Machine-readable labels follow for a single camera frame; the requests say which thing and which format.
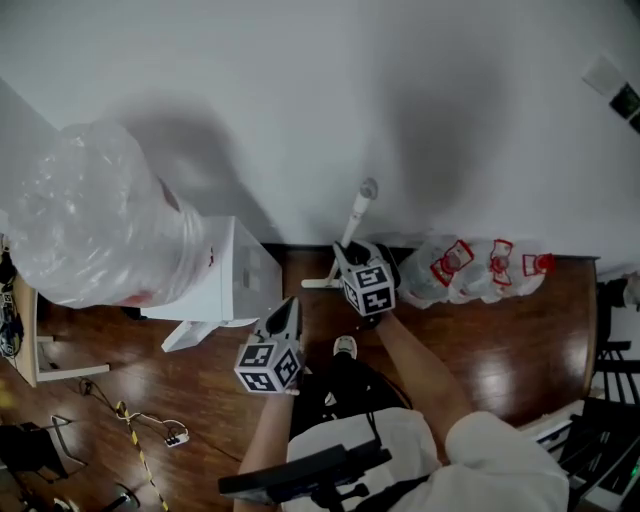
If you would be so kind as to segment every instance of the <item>white shoe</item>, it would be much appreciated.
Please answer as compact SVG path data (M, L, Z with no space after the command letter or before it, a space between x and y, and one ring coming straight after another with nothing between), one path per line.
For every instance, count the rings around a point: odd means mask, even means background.
M354 359L358 356L358 345L353 336L340 336L333 344L333 355L347 352Z

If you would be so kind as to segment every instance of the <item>wooden table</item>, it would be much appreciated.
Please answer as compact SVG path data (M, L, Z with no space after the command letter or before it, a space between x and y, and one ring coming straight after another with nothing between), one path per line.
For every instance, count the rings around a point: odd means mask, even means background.
M53 336L38 336L37 334L38 293L25 283L20 276L17 276L13 283L13 295L22 320L24 336L18 355L14 358L7 358L7 361L32 387L35 388L38 382L86 377L97 373L105 373L111 369L108 363L69 370L41 368L38 343L51 343L55 339Z

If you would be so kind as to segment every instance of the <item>floor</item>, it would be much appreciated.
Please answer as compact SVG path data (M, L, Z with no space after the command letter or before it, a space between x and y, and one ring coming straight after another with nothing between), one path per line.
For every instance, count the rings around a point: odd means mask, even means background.
M299 290L305 277L322 277L330 255L292 251L283 262L287 294L303 303L309 364L316 370L330 358L335 337L351 331L358 318L331 291ZM458 376L479 409L520 425L581 396L588 384L590 336L595 322L593 261L562 259L556 272L532 296L494 305L479 301L436 305L418 311L401 305L397 316ZM233 474L260 413L263 398L237 382L233 364L249 329L220 329L193 349L166 354L160 345L173 322L126 318L117 308L71 310L44 302L39 328L70 342L46 345L46 357L66 362L109 361L110 374L96 377L108 399L184 422L191 441L168 449L157 432L138 427L140 444L156 484L172 510L230 510L217 493L217 479ZM358 339L359 358L399 382L373 332ZM126 425L97 400L78 394L76 381L31 389L6 363L0 378L13 392L16 409L5 422L44 425L51 414L76 420L66 427L72 452L89 462L68 481L48 485L33 476L23 482L40 495L66 496L83 510L99 510L116 497L115 482L136 490L144 510L161 510L146 482ZM218 451L224 450L228 455Z

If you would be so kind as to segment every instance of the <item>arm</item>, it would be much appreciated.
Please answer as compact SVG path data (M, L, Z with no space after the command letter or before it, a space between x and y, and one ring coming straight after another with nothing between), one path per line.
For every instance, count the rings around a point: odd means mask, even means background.
M415 408L444 444L451 427L473 411L460 384L392 313L383 315L376 330Z
M238 474L270 468L287 461L293 400L294 397L291 395L269 395ZM276 507L236 500L233 510L234 512L271 512L276 510Z

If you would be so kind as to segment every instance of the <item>table leg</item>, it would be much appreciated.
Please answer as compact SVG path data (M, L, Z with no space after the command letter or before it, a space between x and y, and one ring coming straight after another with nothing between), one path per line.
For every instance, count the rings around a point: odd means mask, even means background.
M107 373L111 370L109 364L101 364L100 366L89 366L87 368L77 368L74 370L38 370L38 382L48 382L51 380L73 379L76 377L88 377L89 375L97 375L99 373Z

